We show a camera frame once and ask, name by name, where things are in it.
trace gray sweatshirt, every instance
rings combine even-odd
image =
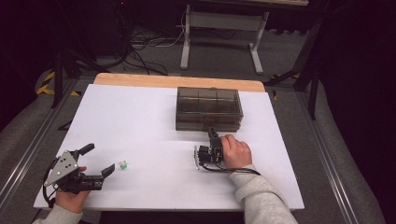
[[[244,168],[256,170],[252,164]],[[235,197],[245,209],[247,224],[297,223],[282,194],[264,176],[232,173],[230,178],[237,187]]]

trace white tabletop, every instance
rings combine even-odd
[[[235,137],[250,145],[253,163],[285,196],[290,209],[303,199],[266,92],[240,91],[244,112]],[[235,186],[228,174],[196,170],[194,146],[209,146],[207,133],[175,129],[176,88],[90,85],[59,149],[89,143],[95,149],[79,157],[87,175],[116,163],[102,190],[85,202],[94,210],[236,211]],[[128,161],[121,170],[119,161]],[[47,207],[38,192],[34,207]]]

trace gray sleeve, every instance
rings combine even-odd
[[[72,213],[55,204],[46,219],[38,219],[33,224],[78,224],[81,218],[82,213]]]
[[[256,168],[248,165],[245,168]],[[247,224],[297,223],[286,200],[262,175],[232,173],[237,190],[236,200],[245,208]]]

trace person's left hand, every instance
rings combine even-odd
[[[79,170],[81,172],[85,171],[87,167],[79,167]],[[91,193],[90,190],[87,191],[81,191],[78,194],[74,194],[71,192],[61,192],[61,191],[56,191],[56,200],[55,203],[58,206],[61,206],[62,208],[72,212],[72,213],[81,213],[82,212],[82,207],[87,199],[88,195]]]

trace black curtain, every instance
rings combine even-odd
[[[396,14],[392,1],[358,1],[326,20],[320,80],[334,120],[387,223],[396,223]]]
[[[0,7],[0,132],[36,98],[35,84],[50,66],[53,50],[36,1]]]

